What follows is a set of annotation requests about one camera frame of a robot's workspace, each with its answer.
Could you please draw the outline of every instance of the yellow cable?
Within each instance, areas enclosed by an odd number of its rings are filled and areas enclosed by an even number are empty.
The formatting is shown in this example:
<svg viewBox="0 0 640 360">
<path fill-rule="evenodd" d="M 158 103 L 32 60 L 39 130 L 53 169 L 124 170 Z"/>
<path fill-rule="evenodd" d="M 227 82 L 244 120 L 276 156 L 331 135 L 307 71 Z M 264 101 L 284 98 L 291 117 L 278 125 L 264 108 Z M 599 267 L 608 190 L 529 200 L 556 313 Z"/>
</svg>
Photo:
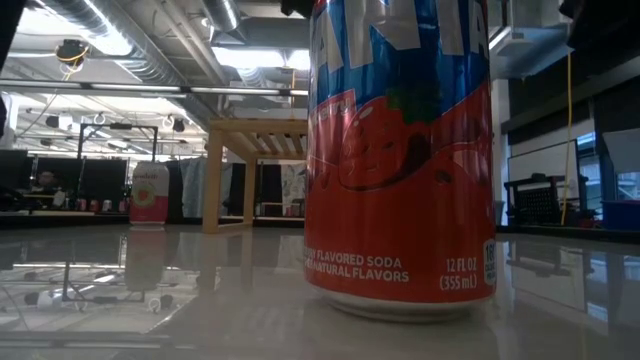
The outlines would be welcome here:
<svg viewBox="0 0 640 360">
<path fill-rule="evenodd" d="M 59 56 L 56 56 L 58 58 L 58 60 L 63 61 L 63 62 L 68 62 L 68 61 L 78 61 L 81 57 L 85 56 L 87 54 L 87 52 L 89 51 L 89 47 L 87 46 L 84 51 L 82 52 L 82 54 L 80 55 L 76 55 L 74 57 L 70 57 L 70 58 L 61 58 Z"/>
<path fill-rule="evenodd" d="M 562 219 L 560 224 L 564 226 L 567 220 L 567 198 L 569 197 L 569 154 L 571 153 L 571 127 L 573 126 L 573 76 L 572 76 L 572 66 L 571 66 L 571 50 L 569 50 L 569 55 L 567 55 L 567 99 L 569 104 L 567 106 L 567 110 L 569 112 L 569 125 L 567 126 L 567 157 L 565 159 L 565 172 L 564 172 L 564 195 L 562 196 Z"/>
</svg>

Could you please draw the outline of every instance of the black monitor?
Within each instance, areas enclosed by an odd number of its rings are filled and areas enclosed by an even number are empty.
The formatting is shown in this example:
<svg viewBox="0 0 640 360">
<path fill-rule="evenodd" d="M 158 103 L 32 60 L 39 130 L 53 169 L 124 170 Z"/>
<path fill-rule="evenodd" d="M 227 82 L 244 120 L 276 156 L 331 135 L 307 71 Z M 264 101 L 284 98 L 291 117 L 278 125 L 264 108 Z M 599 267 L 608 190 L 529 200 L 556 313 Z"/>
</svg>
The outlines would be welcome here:
<svg viewBox="0 0 640 360">
<path fill-rule="evenodd" d="M 87 159 L 82 177 L 83 195 L 101 202 L 111 200 L 117 206 L 123 198 L 128 165 L 125 160 Z"/>
<path fill-rule="evenodd" d="M 0 185 L 12 190 L 28 185 L 30 166 L 26 150 L 0 150 Z"/>
<path fill-rule="evenodd" d="M 38 158 L 37 174 L 50 171 L 55 174 L 58 186 L 65 191 L 75 191 L 82 170 L 82 160 L 69 158 Z"/>
</svg>

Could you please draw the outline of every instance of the black partition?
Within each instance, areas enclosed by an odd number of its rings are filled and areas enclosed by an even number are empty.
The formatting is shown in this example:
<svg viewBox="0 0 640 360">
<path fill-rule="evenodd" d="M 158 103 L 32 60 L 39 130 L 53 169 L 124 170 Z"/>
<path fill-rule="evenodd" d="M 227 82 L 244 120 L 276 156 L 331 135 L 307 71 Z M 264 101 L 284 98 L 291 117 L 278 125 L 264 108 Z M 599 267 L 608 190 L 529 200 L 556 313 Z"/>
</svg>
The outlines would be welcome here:
<svg viewBox="0 0 640 360">
<path fill-rule="evenodd" d="M 229 198 L 223 199 L 229 215 L 242 215 L 244 211 L 245 164 L 233 164 Z M 258 165 L 256 168 L 256 202 L 282 202 L 282 169 L 280 165 Z M 267 206 L 261 216 L 282 216 L 282 206 Z"/>
<path fill-rule="evenodd" d="M 0 150 L 0 186 L 9 189 L 28 189 L 33 159 L 27 151 Z"/>
<path fill-rule="evenodd" d="M 84 196 L 99 201 L 111 200 L 114 207 L 124 197 L 128 161 L 86 160 L 81 188 Z"/>
<path fill-rule="evenodd" d="M 88 200 L 111 200 L 114 206 L 124 197 L 128 161 L 103 159 L 39 158 L 37 173 L 53 171 L 62 189 Z"/>
</svg>

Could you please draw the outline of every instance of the curtain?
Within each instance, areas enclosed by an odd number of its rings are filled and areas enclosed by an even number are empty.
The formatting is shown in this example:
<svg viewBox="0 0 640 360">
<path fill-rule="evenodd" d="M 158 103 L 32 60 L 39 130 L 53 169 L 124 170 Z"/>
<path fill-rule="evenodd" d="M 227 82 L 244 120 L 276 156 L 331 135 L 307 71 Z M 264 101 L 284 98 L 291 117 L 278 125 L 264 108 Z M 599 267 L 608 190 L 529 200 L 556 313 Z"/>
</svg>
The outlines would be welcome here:
<svg viewBox="0 0 640 360">
<path fill-rule="evenodd" d="M 304 200 L 306 164 L 282 165 L 282 202 L 285 204 L 282 215 L 293 203 Z"/>
<path fill-rule="evenodd" d="M 226 208 L 222 202 L 229 197 L 231 187 L 231 165 L 222 164 L 220 179 L 220 215 L 226 215 Z M 200 157 L 180 161 L 182 170 L 182 212 L 187 218 L 202 218 L 204 207 L 204 184 L 207 173 L 207 159 Z"/>
</svg>

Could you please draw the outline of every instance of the person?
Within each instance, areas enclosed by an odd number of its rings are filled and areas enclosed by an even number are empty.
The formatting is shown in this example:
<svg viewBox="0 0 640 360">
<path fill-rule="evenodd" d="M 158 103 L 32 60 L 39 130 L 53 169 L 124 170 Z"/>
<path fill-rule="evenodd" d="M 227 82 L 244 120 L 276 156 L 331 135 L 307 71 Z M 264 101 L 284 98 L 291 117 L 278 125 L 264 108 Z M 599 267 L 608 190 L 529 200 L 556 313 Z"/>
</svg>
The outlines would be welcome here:
<svg viewBox="0 0 640 360">
<path fill-rule="evenodd" d="M 45 170 L 38 175 L 38 183 L 31 188 L 31 192 L 53 194 L 59 189 L 59 182 L 53 171 Z"/>
</svg>

